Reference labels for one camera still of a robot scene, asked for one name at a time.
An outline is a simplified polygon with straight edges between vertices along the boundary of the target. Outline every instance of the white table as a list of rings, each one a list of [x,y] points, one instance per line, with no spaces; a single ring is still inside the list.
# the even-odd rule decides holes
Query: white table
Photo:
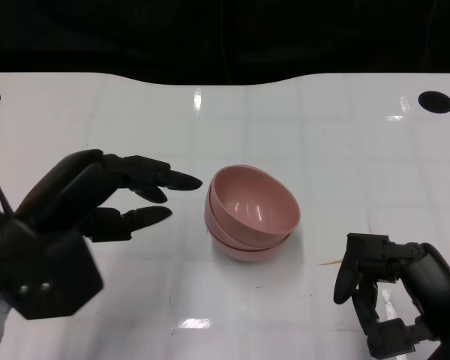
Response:
[[[95,73],[0,73],[0,183],[13,207],[65,155],[144,155],[202,179],[167,191],[174,215],[132,241],[91,245],[106,288],[75,316],[12,311],[0,360],[368,359],[351,301],[332,298],[346,235],[430,242],[450,264],[450,75],[323,74],[257,86],[165,86]],[[296,196],[302,221],[277,259],[213,247],[203,202],[214,173],[251,164]],[[146,202],[119,191],[122,211]],[[381,286],[381,319],[418,315]],[[423,343],[402,359],[425,359]]]

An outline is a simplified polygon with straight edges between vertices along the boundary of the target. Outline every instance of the plastic bowl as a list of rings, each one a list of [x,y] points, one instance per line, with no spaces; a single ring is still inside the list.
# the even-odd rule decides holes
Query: plastic bowl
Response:
[[[240,261],[248,261],[248,262],[259,262],[269,260],[272,257],[275,257],[282,251],[285,244],[287,243],[288,236],[277,246],[270,247],[269,249],[261,250],[261,251],[244,251],[234,249],[233,247],[225,245],[222,241],[216,238],[212,233],[210,234],[213,238],[214,245],[221,251],[223,251],[229,257],[232,257],[235,260]]]
[[[300,223],[292,193],[266,172],[247,165],[224,167],[215,174],[210,206],[231,238],[256,248],[273,246]]]
[[[218,240],[223,242],[225,245],[230,246],[231,248],[235,248],[236,250],[243,250],[243,251],[262,251],[266,250],[268,247],[254,247],[250,245],[246,245],[241,243],[240,241],[236,241],[234,238],[232,238],[230,235],[228,235],[220,226],[220,224],[217,222],[213,215],[212,207],[210,206],[210,188],[208,189],[207,198],[205,200],[205,225],[207,226],[208,231]]]

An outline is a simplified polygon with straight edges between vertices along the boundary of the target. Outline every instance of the small wood chip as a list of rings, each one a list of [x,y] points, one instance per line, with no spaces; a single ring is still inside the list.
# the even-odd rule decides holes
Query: small wood chip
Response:
[[[334,264],[341,264],[342,263],[342,259],[340,260],[335,260],[332,262],[327,262],[326,264],[320,264],[320,265],[334,265]]]

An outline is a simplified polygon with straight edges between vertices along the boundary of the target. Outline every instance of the pink bowl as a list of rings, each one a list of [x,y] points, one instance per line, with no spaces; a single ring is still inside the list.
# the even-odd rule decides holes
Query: pink bowl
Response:
[[[255,247],[247,244],[243,244],[240,241],[236,241],[230,235],[228,235],[218,224],[215,219],[212,211],[212,207],[210,206],[210,188],[208,189],[207,198],[205,201],[205,225],[207,226],[208,231],[213,234],[215,238],[223,242],[225,245],[230,246],[231,248],[235,248],[236,250],[244,250],[244,251],[262,251],[270,248],[268,247]]]
[[[269,249],[261,250],[261,251],[243,251],[237,250],[233,247],[226,246],[222,241],[218,240],[212,233],[210,233],[213,238],[214,245],[223,251],[229,257],[232,257],[236,260],[248,261],[248,262],[258,262],[265,261],[271,259],[272,257],[277,256],[277,254],[284,248],[287,243],[288,236],[277,246],[270,247]]]
[[[215,174],[210,206],[231,238],[256,248],[273,246],[300,222],[292,193],[266,172],[247,165],[224,167]]]

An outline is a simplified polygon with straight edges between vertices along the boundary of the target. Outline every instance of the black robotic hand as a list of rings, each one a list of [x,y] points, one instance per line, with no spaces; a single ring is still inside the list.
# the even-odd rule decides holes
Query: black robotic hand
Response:
[[[0,189],[0,292],[26,319],[75,313],[103,288],[83,236],[93,242],[130,240],[133,231],[172,214],[163,206],[125,214],[98,206],[121,188],[165,203],[159,187],[191,191],[201,185],[168,163],[88,150],[60,161],[16,211]]]
[[[430,244],[395,244],[386,235],[350,233],[347,238],[334,302],[352,298],[370,354],[387,359],[415,351],[420,341],[438,340],[430,360],[450,360],[450,266],[438,250]],[[420,313],[410,326],[402,319],[379,322],[375,311],[377,282],[399,279]]]
[[[156,224],[172,212],[163,206],[126,214],[114,208],[98,208],[117,189],[127,188],[161,204],[167,197],[159,187],[191,191],[201,185],[199,179],[173,171],[168,163],[158,160],[81,151],[50,170],[25,197],[16,216],[41,233],[78,226],[93,242],[129,240],[133,231]]]

